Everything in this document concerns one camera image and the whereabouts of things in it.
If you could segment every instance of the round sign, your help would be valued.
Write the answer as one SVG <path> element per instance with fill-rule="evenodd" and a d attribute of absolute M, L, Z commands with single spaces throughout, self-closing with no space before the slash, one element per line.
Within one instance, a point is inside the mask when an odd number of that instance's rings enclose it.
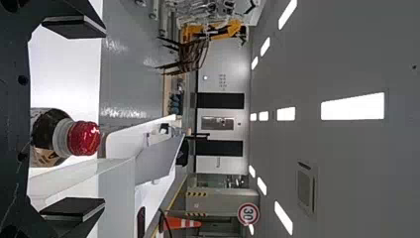
<path fill-rule="evenodd" d="M 245 226 L 254 225 L 260 219 L 260 210 L 252 203 L 245 203 L 239 207 L 238 219 Z"/>

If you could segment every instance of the rectangular ceiling light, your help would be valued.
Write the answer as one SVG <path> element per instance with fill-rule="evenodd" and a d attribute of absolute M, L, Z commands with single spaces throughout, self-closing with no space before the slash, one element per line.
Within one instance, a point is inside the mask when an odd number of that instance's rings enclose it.
<path fill-rule="evenodd" d="M 286 212 L 277 201 L 274 203 L 274 212 L 278 216 L 278 219 L 280 219 L 281 223 L 283 223 L 283 226 L 286 228 L 287 232 L 290 235 L 293 235 L 293 222 L 290 220 L 290 217 L 288 217 Z"/>
<path fill-rule="evenodd" d="M 262 194 L 266 195 L 266 185 L 260 177 L 257 178 L 257 185 L 259 186 L 260 190 L 262 191 Z"/>
<path fill-rule="evenodd" d="M 287 107 L 277 110 L 277 121 L 294 121 L 296 107 Z"/>
<path fill-rule="evenodd" d="M 322 120 L 378 120 L 385 116 L 385 93 L 374 93 L 321 103 Z"/>
<path fill-rule="evenodd" d="M 283 29 L 284 25 L 286 25 L 288 19 L 293 14 L 294 10 L 296 10 L 296 8 L 297 8 L 297 0 L 290 0 L 283 14 L 281 14 L 281 17 L 278 19 L 279 30 Z"/>
<path fill-rule="evenodd" d="M 260 121 L 268 121 L 268 111 L 260 112 Z"/>
<path fill-rule="evenodd" d="M 256 170 L 253 166 L 248 166 L 248 171 L 250 172 L 250 175 L 255 178 L 256 177 Z"/>
<path fill-rule="evenodd" d="M 251 121 L 257 121 L 257 113 L 252 113 L 252 114 L 250 115 L 250 120 L 251 120 Z"/>
<path fill-rule="evenodd" d="M 255 57 L 253 62 L 251 63 L 251 69 L 254 70 L 256 68 L 257 64 L 259 64 L 259 57 Z"/>
<path fill-rule="evenodd" d="M 270 41 L 270 39 L 268 37 L 268 38 L 266 38 L 265 42 L 263 42 L 263 44 L 262 44 L 262 48 L 260 50 L 260 55 L 262 57 L 265 54 L 266 50 L 268 50 L 268 48 L 269 48 L 269 41 Z"/>
<path fill-rule="evenodd" d="M 251 235 L 254 235 L 254 225 L 251 224 L 251 225 L 248 226 L 248 228 L 250 228 Z"/>

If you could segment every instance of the black panel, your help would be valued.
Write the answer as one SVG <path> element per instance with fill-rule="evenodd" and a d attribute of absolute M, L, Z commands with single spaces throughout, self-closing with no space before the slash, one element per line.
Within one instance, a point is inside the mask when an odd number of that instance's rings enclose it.
<path fill-rule="evenodd" d="M 196 141 L 196 156 L 242 157 L 243 141 Z"/>
<path fill-rule="evenodd" d="M 197 108 L 244 109 L 244 93 L 197 93 Z"/>

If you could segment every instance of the air vent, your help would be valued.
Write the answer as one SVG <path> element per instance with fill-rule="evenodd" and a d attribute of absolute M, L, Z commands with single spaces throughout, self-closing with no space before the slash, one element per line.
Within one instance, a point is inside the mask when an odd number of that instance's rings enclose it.
<path fill-rule="evenodd" d="M 297 199 L 298 205 L 310 217 L 316 214 L 316 189 L 318 170 L 306 162 L 297 163 Z"/>

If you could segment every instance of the cable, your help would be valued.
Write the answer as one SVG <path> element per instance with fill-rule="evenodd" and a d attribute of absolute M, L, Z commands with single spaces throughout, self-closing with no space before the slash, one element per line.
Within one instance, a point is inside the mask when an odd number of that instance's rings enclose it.
<path fill-rule="evenodd" d="M 158 210 L 160 211 L 160 216 L 163 217 L 164 223 L 166 224 L 167 231 L 169 232 L 169 237 L 173 238 L 172 231 L 170 230 L 169 222 L 167 221 L 166 216 L 164 215 L 164 211 L 161 208 L 159 208 Z"/>

